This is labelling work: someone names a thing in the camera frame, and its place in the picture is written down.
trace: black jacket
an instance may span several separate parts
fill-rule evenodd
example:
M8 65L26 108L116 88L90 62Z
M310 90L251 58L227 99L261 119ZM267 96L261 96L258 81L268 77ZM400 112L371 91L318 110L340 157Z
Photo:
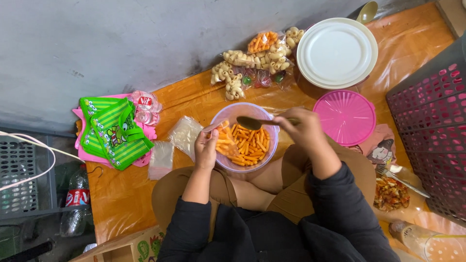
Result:
M308 179L314 215L295 225L277 212L220 205L209 243L210 203L179 198L158 261L400 261L344 162L328 179Z

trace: clear plastic bowl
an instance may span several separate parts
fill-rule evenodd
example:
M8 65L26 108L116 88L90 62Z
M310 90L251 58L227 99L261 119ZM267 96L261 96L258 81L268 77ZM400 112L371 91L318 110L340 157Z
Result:
M234 103L224 107L212 119L210 124L217 123L222 119L228 119L230 125L236 123L236 117L247 116L256 119L273 119L274 117L265 111L262 107L253 103ZM217 162L227 170L236 173L247 173L258 170L272 158L278 145L278 132L280 128L276 125L263 125L263 129L267 130L270 134L269 151L266 152L264 159L259 161L256 165L252 166L239 166L233 164L228 158L217 153Z

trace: hand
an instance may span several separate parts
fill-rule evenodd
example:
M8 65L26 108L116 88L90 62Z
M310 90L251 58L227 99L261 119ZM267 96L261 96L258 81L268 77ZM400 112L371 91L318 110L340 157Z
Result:
M211 171L215 166L215 160L217 158L215 144L219 139L219 131L214 129L210 139L207 138L207 134L208 133L201 131L194 143L194 153L196 156L194 168Z
M294 117L301 124L293 126L286 118ZM318 152L322 145L327 144L327 138L322 130L319 115L305 108L293 107L279 114L273 120L283 128L295 144L301 146L308 154Z

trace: fork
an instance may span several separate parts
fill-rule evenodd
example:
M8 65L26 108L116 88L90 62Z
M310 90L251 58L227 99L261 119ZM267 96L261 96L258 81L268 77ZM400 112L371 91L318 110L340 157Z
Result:
M399 178L397 175L393 174L392 172L390 172L390 170L386 169L385 168L386 166L385 165L377 165L376 167L376 172L378 174L381 174L383 176L386 176L386 177L389 177L389 178L393 178L394 180L396 181L400 181L402 184L404 184L405 186L409 187L410 189L416 191L417 193L427 197L427 198L430 198L431 196L429 195L429 193L427 193L424 189L418 189L416 188L415 186L411 185L408 181L404 180L404 179L401 179Z

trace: pink bag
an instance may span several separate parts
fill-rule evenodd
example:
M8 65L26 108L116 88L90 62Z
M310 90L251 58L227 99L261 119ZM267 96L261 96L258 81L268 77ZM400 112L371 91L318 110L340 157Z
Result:
M113 95L113 96L104 96L104 97L113 97L113 98L125 98L125 97L130 97L131 94L121 94L121 95ZM75 148L78 150L78 157L81 158L84 161L92 161L92 162L98 162L102 163L110 168L113 168L110 162L107 159L100 158L91 154L88 154L84 151L84 149L81 146L81 136L82 132L86 128L86 119L84 118L84 115L82 113L81 107L78 107L78 109L73 109L72 110L81 120L82 120L82 128L81 132L79 133L78 139L75 142ZM157 135L155 134L155 127L152 127L150 125L143 124L137 120L134 120L136 124L141 127L144 131L144 135L149 139L149 140L154 140L157 138ZM152 149L147 152L144 156L140 157L138 160L134 161L133 165L142 167L147 165L150 160L151 160L151 153Z

